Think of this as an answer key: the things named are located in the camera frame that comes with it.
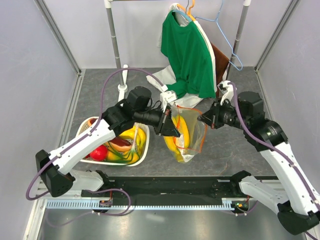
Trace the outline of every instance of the shiny metal floor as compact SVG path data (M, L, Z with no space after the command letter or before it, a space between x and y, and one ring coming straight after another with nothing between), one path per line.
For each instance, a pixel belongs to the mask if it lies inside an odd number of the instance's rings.
M47 209L60 225L85 210ZM38 240L305 240L293 236L262 204L247 216L203 210L137 210L121 217L87 215L59 228L44 221Z
M146 68L155 73L161 68ZM114 69L87 69L84 75L77 102L70 139L74 138L80 124L87 118L99 115L100 94L103 82ZM238 92L261 92L253 67L244 67L242 71L232 70L230 80ZM118 101L119 78L115 76L107 84L104 93L104 110ZM160 92L146 80L141 72L128 72L128 91L136 86L144 86L152 92L153 102L159 99ZM204 99L196 108L206 112L212 104L211 99ZM220 129L208 129L201 154L197 154L188 163L178 163L168 150L163 137L156 136L150 130L150 144L145 160L138 166L106 166L79 162L76 170L101 170L109 176L231 176L246 170L254 176L273 176L274 172L267 161L256 152L241 130L229 126Z

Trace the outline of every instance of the green t-shirt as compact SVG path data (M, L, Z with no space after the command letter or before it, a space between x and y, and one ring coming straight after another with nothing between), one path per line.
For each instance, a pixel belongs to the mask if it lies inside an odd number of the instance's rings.
M161 52L169 59L176 83L167 84L178 98L186 93L215 98L212 59L194 22L180 26L171 11L162 25Z

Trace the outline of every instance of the white wall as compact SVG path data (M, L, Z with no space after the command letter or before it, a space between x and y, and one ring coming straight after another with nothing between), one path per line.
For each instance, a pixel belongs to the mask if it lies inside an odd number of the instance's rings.
M295 157L320 191L319 0L297 6L260 70L263 89Z
M33 0L1 0L0 23L0 232L19 240L35 153L57 146L76 73Z
M254 66L290 0L252 0L238 55ZM108 18L103 0L45 0L77 62L84 69L115 68ZM165 67L167 59L156 47L163 20L175 0L116 1L112 3L122 64ZM183 6L187 1L179 2ZM214 19L221 0L198 0L194 16ZM225 0L220 25L231 45L242 12L242 0ZM228 57L231 49L215 23L199 20L209 39Z

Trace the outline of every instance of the brown garment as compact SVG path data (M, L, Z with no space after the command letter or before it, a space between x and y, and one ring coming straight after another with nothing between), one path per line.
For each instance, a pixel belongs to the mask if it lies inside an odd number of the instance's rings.
M216 85L221 83L222 77L227 69L227 66L229 64L229 58L226 57L215 45L211 43L211 46L213 48L214 52L214 58L215 58L215 79L216 79ZM216 91L216 97L219 97L219 90Z

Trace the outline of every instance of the plastic basket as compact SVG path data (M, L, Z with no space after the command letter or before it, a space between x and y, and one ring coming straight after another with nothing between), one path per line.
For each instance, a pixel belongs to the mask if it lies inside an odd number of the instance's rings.
M78 132L76 133L76 136L78 136L79 134L83 133L85 130L87 130L90 127L88 125L88 121L90 119L98 119L98 117L97 116L92 116L92 117L89 117L86 120L84 120L83 123L81 123L81 125L80 125L80 127L78 129ZM80 161L84 162L84 163L90 163L90 164L116 165L116 166L126 166L126 167L133 167L133 166L139 165L140 163L142 163L142 161L146 158L146 155L147 155L148 146L149 146L149 140L150 140L150 131L149 131L149 127L147 125L144 125L144 124L141 124L141 123L135 123L135 125L139 126L139 128L141 128L145 132L145 135L146 135L145 144L144 144L144 147L142 149L142 155L141 155L141 158L137 162L135 162L133 164L130 164L130 165L127 165L125 163L94 161L94 160L91 160L90 157L87 158L87 159L81 159Z

